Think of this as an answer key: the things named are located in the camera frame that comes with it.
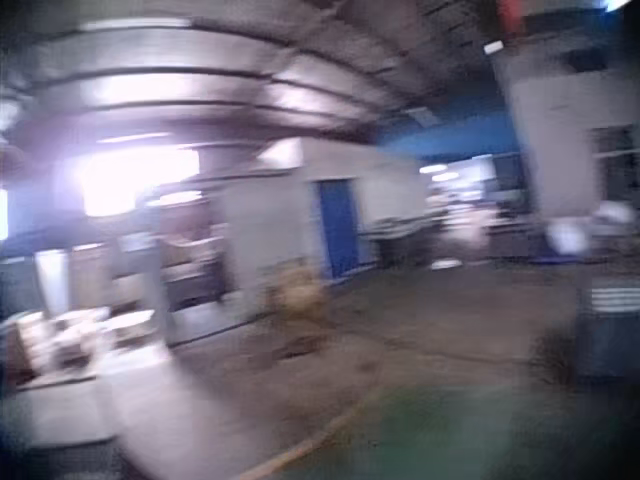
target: blue door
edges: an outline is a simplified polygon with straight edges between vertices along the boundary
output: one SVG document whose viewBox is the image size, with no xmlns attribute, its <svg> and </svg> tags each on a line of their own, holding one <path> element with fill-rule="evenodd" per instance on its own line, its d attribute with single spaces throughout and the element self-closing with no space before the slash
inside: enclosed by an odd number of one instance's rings
<svg viewBox="0 0 640 480">
<path fill-rule="evenodd" d="M 349 180 L 317 183 L 331 276 L 339 278 L 357 268 L 358 230 Z"/>
</svg>

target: blue wall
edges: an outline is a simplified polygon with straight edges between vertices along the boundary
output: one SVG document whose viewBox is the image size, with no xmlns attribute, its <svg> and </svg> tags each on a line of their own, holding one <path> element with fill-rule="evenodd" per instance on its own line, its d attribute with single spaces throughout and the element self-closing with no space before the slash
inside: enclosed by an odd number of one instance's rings
<svg viewBox="0 0 640 480">
<path fill-rule="evenodd" d="M 382 149 L 392 152 L 451 160 L 520 150 L 515 128 L 506 109 L 473 115 L 428 129 L 407 121 L 380 132 L 377 143 Z"/>
</svg>

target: ceiling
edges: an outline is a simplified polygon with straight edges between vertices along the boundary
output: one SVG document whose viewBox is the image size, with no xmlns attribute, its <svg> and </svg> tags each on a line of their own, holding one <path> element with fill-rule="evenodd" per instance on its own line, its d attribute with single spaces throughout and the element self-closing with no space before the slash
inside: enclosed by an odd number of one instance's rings
<svg viewBox="0 0 640 480">
<path fill-rule="evenodd" d="M 0 130 L 9 135 L 58 118 L 353 131 L 433 109 L 452 85 L 488 74 L 483 46 L 498 23 L 491 0 L 7 5 Z"/>
</svg>

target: green floor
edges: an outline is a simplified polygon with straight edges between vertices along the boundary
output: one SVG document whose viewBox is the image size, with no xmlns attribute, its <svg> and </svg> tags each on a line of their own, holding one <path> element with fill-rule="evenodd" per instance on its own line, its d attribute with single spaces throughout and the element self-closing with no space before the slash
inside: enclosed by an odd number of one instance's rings
<svg viewBox="0 0 640 480">
<path fill-rule="evenodd" d="M 396 392 L 272 479 L 638 478 L 635 398 L 508 389 Z"/>
</svg>

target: yellow floor line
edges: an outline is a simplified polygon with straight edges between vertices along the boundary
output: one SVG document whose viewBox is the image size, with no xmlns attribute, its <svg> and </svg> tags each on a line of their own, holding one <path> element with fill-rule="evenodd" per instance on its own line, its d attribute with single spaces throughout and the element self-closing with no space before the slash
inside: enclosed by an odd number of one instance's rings
<svg viewBox="0 0 640 480">
<path fill-rule="evenodd" d="M 296 446 L 291 447 L 289 450 L 276 455 L 272 459 L 233 477 L 231 480 L 258 480 L 266 476 L 273 475 L 275 472 L 281 470 L 291 462 L 308 455 L 349 423 L 365 405 L 371 403 L 379 396 L 380 391 L 380 387 L 375 387 L 372 392 L 365 395 L 358 403 L 349 408 L 346 412 L 335 417 L 324 428 L 320 429 L 309 438 L 298 443 Z"/>
</svg>

